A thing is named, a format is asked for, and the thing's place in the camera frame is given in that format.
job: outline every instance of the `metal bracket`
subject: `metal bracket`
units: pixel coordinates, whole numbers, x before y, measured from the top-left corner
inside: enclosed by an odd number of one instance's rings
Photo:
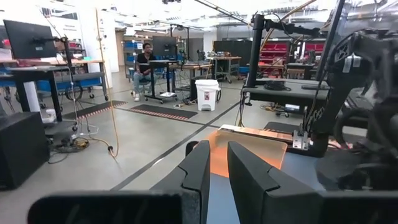
[[[308,133],[306,131],[302,135],[299,135],[297,130],[293,132],[293,148],[308,150]]]

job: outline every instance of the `concrete floor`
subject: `concrete floor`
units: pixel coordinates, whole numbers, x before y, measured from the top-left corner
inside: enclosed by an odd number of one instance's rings
[[[160,79],[156,92],[165,90],[165,80]],[[0,192],[0,223],[25,223],[27,211],[32,203],[44,195],[69,190],[137,190],[149,189],[165,177],[183,158],[185,143],[201,140],[222,124],[234,124],[238,112],[239,91],[242,82],[222,84],[222,99],[212,112],[201,112],[188,122],[137,114],[126,109],[145,103],[172,108],[174,101],[160,105],[155,100],[135,103],[130,95],[131,83],[125,79],[123,69],[113,74],[113,100],[127,104],[114,110],[119,137],[117,162],[108,154],[101,142],[92,142],[83,152],[70,154],[58,164],[44,164],[17,190]],[[100,90],[95,90],[95,98],[89,99],[87,92],[81,100],[84,107],[104,102]],[[1,97],[4,109],[10,109]],[[50,98],[45,99],[48,107]],[[243,123],[250,128],[263,128],[270,121],[299,124],[300,117],[276,117],[274,113],[260,109],[262,102],[253,101],[252,107],[244,110]],[[18,103],[14,109],[20,111]],[[64,113],[72,112],[73,103],[63,99]],[[183,110],[197,111],[196,105],[184,106]],[[117,146],[111,111],[91,116],[89,124],[97,126],[96,138]],[[365,130],[347,128],[346,133],[364,135]]]

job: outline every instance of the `man sitting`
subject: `man sitting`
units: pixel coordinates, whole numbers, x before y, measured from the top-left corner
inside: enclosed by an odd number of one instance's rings
[[[149,60],[156,60],[154,55],[152,55],[152,47],[148,43],[144,43],[142,46],[144,49],[144,53],[138,54],[136,60],[136,72],[134,72],[132,81],[134,83],[134,92],[136,94],[134,101],[138,102],[140,100],[140,92],[139,92],[139,81],[140,80],[148,80],[151,81],[150,78],[150,66],[141,65],[143,63],[148,63]],[[154,75],[154,83],[156,83],[157,76]]]

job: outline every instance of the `white bin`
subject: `white bin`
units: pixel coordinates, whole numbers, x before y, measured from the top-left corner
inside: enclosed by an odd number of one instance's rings
[[[198,110],[213,111],[216,108],[216,93],[220,90],[217,80],[197,80]]]

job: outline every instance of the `black box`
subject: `black box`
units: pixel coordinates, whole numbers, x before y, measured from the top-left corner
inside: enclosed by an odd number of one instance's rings
[[[49,157],[40,113],[0,118],[0,190],[19,187]]]

